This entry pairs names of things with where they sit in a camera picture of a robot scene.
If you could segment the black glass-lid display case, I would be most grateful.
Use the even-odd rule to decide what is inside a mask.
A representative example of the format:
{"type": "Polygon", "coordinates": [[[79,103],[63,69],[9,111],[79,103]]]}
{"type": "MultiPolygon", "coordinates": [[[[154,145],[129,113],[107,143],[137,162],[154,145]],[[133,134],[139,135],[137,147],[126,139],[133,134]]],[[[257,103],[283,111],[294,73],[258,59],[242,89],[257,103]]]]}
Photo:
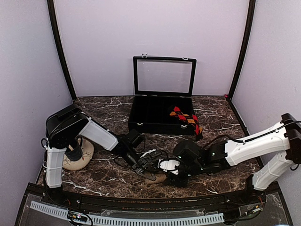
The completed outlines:
{"type": "Polygon", "coordinates": [[[174,108],[194,114],[192,91],[197,61],[187,57],[134,56],[134,99],[129,130],[165,135],[194,135],[194,127],[174,108]]]}

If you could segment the tan brown sock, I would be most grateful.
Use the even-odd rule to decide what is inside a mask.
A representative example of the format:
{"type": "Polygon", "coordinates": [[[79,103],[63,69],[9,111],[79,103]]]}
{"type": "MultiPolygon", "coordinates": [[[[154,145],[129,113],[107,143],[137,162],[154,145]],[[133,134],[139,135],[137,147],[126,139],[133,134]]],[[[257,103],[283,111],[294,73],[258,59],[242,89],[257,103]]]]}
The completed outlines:
{"type": "Polygon", "coordinates": [[[155,176],[154,180],[150,180],[150,179],[146,178],[144,180],[145,184],[147,184],[147,185],[160,184],[160,183],[163,183],[167,178],[166,174],[162,174],[162,173],[155,174],[154,176],[155,176]]]}

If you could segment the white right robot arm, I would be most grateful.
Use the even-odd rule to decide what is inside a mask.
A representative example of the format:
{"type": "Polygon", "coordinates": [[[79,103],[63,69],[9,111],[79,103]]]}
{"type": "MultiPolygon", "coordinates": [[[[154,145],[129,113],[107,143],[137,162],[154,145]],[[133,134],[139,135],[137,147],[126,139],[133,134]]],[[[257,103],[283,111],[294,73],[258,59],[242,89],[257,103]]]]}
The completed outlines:
{"type": "Polygon", "coordinates": [[[173,185],[186,186],[190,176],[215,174],[244,161],[269,153],[276,155],[258,172],[249,176],[246,190],[240,193],[240,200],[250,204],[286,170],[301,164],[301,122],[289,113],[272,127],[256,134],[219,143],[209,143],[205,147],[186,140],[178,143],[172,159],[160,160],[158,168],[171,173],[173,185]]]}

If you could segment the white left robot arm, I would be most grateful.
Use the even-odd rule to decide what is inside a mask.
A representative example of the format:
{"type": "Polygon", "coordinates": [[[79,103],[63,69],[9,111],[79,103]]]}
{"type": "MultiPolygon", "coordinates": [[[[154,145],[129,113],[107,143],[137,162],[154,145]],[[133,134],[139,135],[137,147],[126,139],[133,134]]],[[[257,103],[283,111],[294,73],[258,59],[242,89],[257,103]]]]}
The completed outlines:
{"type": "Polygon", "coordinates": [[[138,155],[135,148],[144,140],[135,129],[125,135],[116,135],[72,104],[46,120],[47,166],[46,185],[50,188],[48,198],[56,205],[66,202],[62,185],[63,157],[69,145],[74,144],[78,136],[85,137],[102,146],[105,150],[122,157],[134,172],[151,181],[156,180],[156,172],[148,169],[148,161],[138,155]]]}

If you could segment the cream branch-pattern plate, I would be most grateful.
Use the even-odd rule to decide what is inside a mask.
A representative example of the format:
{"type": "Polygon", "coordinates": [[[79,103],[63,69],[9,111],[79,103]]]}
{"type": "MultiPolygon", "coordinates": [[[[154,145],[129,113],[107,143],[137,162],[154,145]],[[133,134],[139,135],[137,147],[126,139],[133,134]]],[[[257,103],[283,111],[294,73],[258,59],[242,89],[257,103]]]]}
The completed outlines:
{"type": "Polygon", "coordinates": [[[86,167],[92,160],[92,157],[94,155],[94,146],[90,141],[88,141],[85,138],[83,138],[82,152],[83,155],[78,161],[71,161],[64,154],[63,168],[69,171],[78,171],[86,167]]]}

